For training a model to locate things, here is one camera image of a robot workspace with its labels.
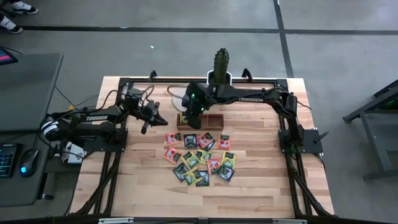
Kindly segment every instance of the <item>black floor stripe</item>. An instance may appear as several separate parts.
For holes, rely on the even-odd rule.
[[[21,26],[24,30],[80,31],[80,32],[203,32],[277,34],[278,29],[245,28],[168,28],[168,27],[85,27],[85,26]]]
[[[274,0],[274,6],[276,13],[276,20],[278,22],[278,28],[280,30],[279,32],[280,44],[282,46],[282,55],[284,57],[287,78],[294,78],[292,62],[290,61],[289,49],[287,47],[286,35],[284,32],[285,31],[284,22],[282,20],[282,13],[280,11],[278,0]]]
[[[307,35],[398,35],[398,30],[301,30],[286,29],[286,34]]]
[[[176,28],[176,27],[87,27],[87,26],[21,26],[25,30],[88,32],[208,32],[242,34],[305,35],[398,35],[398,30],[316,30],[316,29],[250,29],[250,28]]]

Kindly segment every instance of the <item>computer mouse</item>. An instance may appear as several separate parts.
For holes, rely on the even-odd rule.
[[[38,155],[37,149],[28,149],[23,153],[19,161],[19,173],[22,177],[30,177],[35,173]]]

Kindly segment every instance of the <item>potted cactus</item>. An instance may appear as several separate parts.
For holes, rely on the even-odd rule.
[[[207,85],[232,84],[232,74],[228,72],[229,53],[225,48],[217,51],[213,70],[207,72]]]

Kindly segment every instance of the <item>person's foot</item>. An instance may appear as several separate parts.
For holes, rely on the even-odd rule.
[[[8,32],[12,34],[20,34],[23,31],[23,29],[20,26],[15,25],[15,23],[11,22],[5,16],[4,19],[0,21],[0,26],[5,28]]]
[[[23,3],[22,1],[15,2],[12,4],[12,7],[14,8],[14,11],[18,14],[37,14],[39,12],[38,9],[35,7],[31,6],[30,4]]]

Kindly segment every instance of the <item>gray concrete floor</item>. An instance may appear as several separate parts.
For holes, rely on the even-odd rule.
[[[272,0],[27,0],[40,8],[21,25],[277,28]],[[396,30],[395,0],[279,0],[286,29]],[[398,179],[363,182],[377,171],[362,124],[341,119],[397,79],[398,36],[288,35],[294,76],[304,78],[313,118],[323,140],[326,174],[335,213],[341,217],[397,222]],[[286,77],[278,34],[167,32],[0,33],[0,44],[25,54],[63,53],[57,86],[72,102],[95,95],[105,75],[203,75],[221,47],[230,71],[249,68],[255,77]],[[95,104],[96,99],[87,105]],[[51,111],[68,103],[55,92]],[[51,178],[52,202],[1,208],[0,219],[62,215],[75,175]]]

